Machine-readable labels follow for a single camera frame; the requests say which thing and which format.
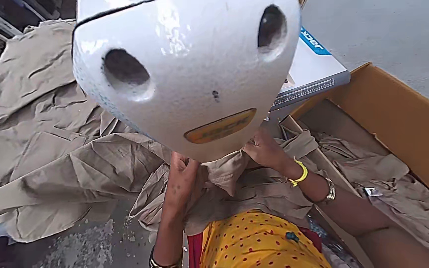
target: red fabric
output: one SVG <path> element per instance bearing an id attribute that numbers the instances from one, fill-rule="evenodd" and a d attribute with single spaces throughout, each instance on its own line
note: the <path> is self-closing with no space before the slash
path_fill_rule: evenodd
<path id="1" fill-rule="evenodd" d="M 188 259 L 190 261 L 190 268 L 200 268 L 202 248 L 203 233 L 188 236 Z"/>
<path id="2" fill-rule="evenodd" d="M 316 232 L 313 232 L 307 228 L 303 227 L 297 227 L 299 230 L 312 241 L 312 244 L 314 247 L 317 248 L 317 250 L 322 253 L 322 239 L 319 237 L 319 235 Z"/>

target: crumpled fabric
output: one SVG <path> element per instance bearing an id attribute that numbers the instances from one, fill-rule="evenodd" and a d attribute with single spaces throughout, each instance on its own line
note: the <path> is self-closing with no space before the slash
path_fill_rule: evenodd
<path id="1" fill-rule="evenodd" d="M 74 25 L 29 27 L 0 58 L 0 222 L 19 242 L 56 234 L 83 217 L 106 220 L 118 198 L 139 197 L 139 204 L 163 198 L 164 184 L 146 182 L 165 181 L 171 151 L 80 89 L 72 74 Z M 242 151 L 204 163 L 193 200 L 207 181 L 234 195 L 251 166 Z"/>
<path id="2" fill-rule="evenodd" d="M 310 132 L 306 130 L 298 134 L 284 126 L 282 129 L 285 131 L 286 137 L 285 139 L 276 138 L 276 141 L 284 151 L 291 157 L 303 161 L 311 171 L 321 172 L 312 161 L 306 158 L 307 154 L 318 148 L 318 144 Z M 246 158 L 246 161 L 241 161 L 242 165 L 232 164 L 240 162 L 239 160 L 243 158 Z M 298 226 L 308 227 L 305 216 L 312 203 L 307 201 L 298 187 L 293 187 L 277 171 L 260 167 L 243 151 L 227 155 L 225 159 L 227 161 L 223 159 L 218 161 L 228 163 L 225 164 L 225 167 L 229 168 L 220 169 L 229 175 L 228 177 L 232 180 L 231 184 L 235 185 L 235 188 L 232 192 L 228 192 L 217 187 L 212 181 L 207 182 L 205 178 L 202 178 L 199 171 L 197 184 L 201 187 L 195 188 L 203 189 L 197 189 L 195 194 L 199 197 L 192 196 L 192 200 L 196 200 L 196 202 L 188 204 L 184 225 L 187 235 L 199 234 L 212 221 L 225 219 L 251 209 L 259 209 Z M 216 167 L 212 162 L 207 164 L 208 166 L 205 167 L 208 172 L 210 172 L 210 168 Z M 150 176 L 129 213 L 129 217 L 138 219 L 145 229 L 152 232 L 149 237 L 150 241 L 155 239 L 161 220 L 168 173 L 169 167 L 162 165 Z M 216 209 L 207 209 L 208 207 L 216 207 Z"/>
<path id="3" fill-rule="evenodd" d="M 395 155 L 377 155 L 347 141 L 316 134 L 322 152 L 358 192 L 429 249 L 429 190 Z M 365 187 L 383 194 L 369 197 Z"/>

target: red polka dot fabric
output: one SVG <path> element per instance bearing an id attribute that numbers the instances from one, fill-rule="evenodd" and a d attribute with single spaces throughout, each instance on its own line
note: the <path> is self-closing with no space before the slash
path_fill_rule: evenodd
<path id="1" fill-rule="evenodd" d="M 298 234 L 299 242 L 285 239 L 287 232 Z M 203 232 L 200 267 L 331 268 L 297 226 L 259 211 L 211 222 Z"/>

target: oval hole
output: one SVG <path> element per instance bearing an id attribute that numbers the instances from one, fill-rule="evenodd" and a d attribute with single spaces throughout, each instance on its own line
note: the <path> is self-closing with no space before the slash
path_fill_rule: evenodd
<path id="1" fill-rule="evenodd" d="M 260 53 L 274 53 L 277 56 L 282 52 L 286 39 L 286 17 L 275 5 L 268 6 L 261 17 L 257 35 L 257 47 Z"/>
<path id="2" fill-rule="evenodd" d="M 115 88 L 119 83 L 142 85 L 150 79 L 145 67 L 123 49 L 112 49 L 104 58 L 105 75 Z"/>

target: bracelet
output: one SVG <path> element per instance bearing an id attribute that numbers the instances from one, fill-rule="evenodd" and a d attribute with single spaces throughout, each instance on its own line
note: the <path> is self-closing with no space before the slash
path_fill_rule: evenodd
<path id="1" fill-rule="evenodd" d="M 181 268 L 182 261 L 183 261 L 183 251 L 182 251 L 182 257 L 176 262 L 176 264 L 169 265 L 169 266 L 161 266 L 158 263 L 155 262 L 153 259 L 153 250 L 155 249 L 155 246 L 152 247 L 152 252 L 150 253 L 150 259 L 148 260 L 148 267 L 149 268 Z"/>
<path id="2" fill-rule="evenodd" d="M 330 202 L 334 201 L 335 199 L 335 185 L 329 178 L 324 178 L 327 180 L 327 183 L 329 184 L 329 193 L 328 195 L 320 200 L 319 202 L 313 202 L 314 204 L 329 204 Z"/>
<path id="3" fill-rule="evenodd" d="M 294 157 L 294 161 L 295 161 L 296 163 L 298 163 L 298 164 L 299 164 L 299 166 L 301 166 L 301 168 L 302 168 L 302 176 L 301 176 L 301 178 L 299 178 L 299 179 L 297 179 L 297 180 L 288 179 L 288 180 L 292 183 L 292 185 L 293 185 L 294 187 L 296 187 L 298 183 L 300 183 L 301 181 L 303 181 L 303 180 L 305 180 L 305 179 L 307 178 L 307 172 L 308 172 L 308 171 L 307 171 L 306 166 L 304 166 L 304 164 L 303 164 L 301 161 L 296 160 L 296 158 L 295 158 L 295 157 Z"/>

